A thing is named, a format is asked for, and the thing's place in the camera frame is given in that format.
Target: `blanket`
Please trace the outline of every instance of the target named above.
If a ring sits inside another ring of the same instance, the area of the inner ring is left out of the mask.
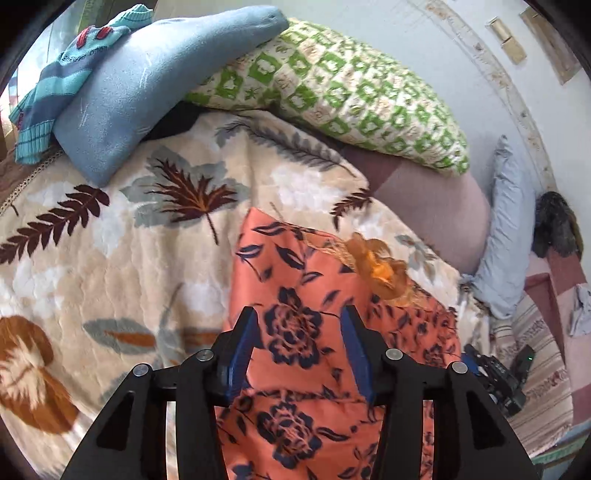
[[[573,425],[591,419],[591,335],[571,337],[576,286],[587,284],[577,255],[563,258],[553,248],[546,258],[530,254],[525,292],[534,301],[556,340],[569,375],[573,397]]]
[[[64,154],[40,167],[0,210],[0,414],[45,478],[60,476],[134,365],[176,365],[213,343],[252,207],[382,240],[455,309],[462,343],[480,322],[458,272],[370,197],[354,167],[270,113],[203,114],[186,133],[139,145],[103,189]]]

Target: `screw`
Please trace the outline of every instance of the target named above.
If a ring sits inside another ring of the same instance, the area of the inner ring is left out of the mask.
[[[146,373],[148,373],[149,370],[150,368],[148,367],[148,365],[139,364],[134,367],[134,375],[136,377],[143,377]]]
[[[197,352],[197,360],[199,360],[200,362],[207,362],[209,360],[211,360],[213,358],[213,351],[211,351],[209,348],[206,348],[204,350],[199,350]]]
[[[463,375],[468,372],[468,366],[464,362],[453,362],[452,370],[457,374]]]
[[[386,350],[386,356],[390,360],[400,360],[402,358],[402,352],[397,348],[389,348]]]

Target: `black device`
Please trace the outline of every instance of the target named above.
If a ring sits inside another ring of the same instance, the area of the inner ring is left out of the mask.
[[[464,347],[464,352],[482,369],[482,372],[476,374],[476,378],[506,417],[512,417],[523,410],[526,397],[522,388],[535,358],[532,347],[526,345],[522,348],[510,368],[503,365],[495,356],[481,355],[469,343]]]

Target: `teal striped garment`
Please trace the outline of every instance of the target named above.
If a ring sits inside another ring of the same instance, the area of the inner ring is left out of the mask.
[[[138,4],[102,28],[85,28],[39,75],[39,82],[12,111],[19,131],[15,161],[35,164],[49,146],[53,124],[68,106],[108,48],[121,37],[152,23],[152,10]]]

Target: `light blue pillow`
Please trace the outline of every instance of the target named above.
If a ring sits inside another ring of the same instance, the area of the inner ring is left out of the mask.
[[[53,132],[86,179],[104,186],[195,85],[288,26],[268,6],[155,22],[112,47]]]
[[[535,191],[526,166],[513,155],[504,135],[495,150],[492,195],[491,232],[472,291],[495,317],[508,319],[525,285],[534,237]]]

